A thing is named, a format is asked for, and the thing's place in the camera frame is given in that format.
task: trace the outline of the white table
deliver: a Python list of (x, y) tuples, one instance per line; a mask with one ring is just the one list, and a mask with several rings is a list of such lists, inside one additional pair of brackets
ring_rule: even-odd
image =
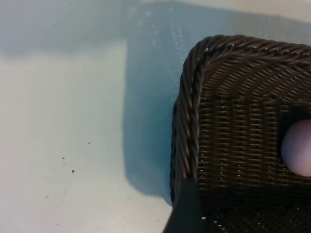
[(311, 44), (310, 10), (306, 0), (2, 0), (0, 232), (160, 233), (188, 51), (218, 33)]

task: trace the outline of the tabletop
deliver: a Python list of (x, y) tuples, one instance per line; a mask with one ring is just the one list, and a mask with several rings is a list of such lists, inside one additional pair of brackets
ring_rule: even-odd
[(311, 44), (310, 0), (0, 2), (0, 232), (160, 233), (173, 103), (205, 36)]

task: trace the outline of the dark brown wicker basket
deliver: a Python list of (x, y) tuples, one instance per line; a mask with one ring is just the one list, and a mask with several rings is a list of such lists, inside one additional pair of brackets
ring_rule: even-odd
[(171, 198), (199, 186), (209, 233), (310, 233), (311, 179), (279, 145), (310, 118), (311, 47), (243, 35), (207, 37), (184, 62), (173, 108)]

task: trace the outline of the ball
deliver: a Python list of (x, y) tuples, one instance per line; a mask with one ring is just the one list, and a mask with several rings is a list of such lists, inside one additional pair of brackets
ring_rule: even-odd
[(311, 177), (311, 120), (299, 121), (289, 128), (282, 141), (281, 156), (289, 170)]

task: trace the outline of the wicker basket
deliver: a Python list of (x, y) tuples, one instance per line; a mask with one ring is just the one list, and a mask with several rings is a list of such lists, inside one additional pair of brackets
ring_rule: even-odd
[(173, 108), (171, 198), (197, 181), (209, 233), (310, 233), (311, 179), (284, 165), (288, 127), (310, 118), (311, 47), (207, 37), (184, 62)]

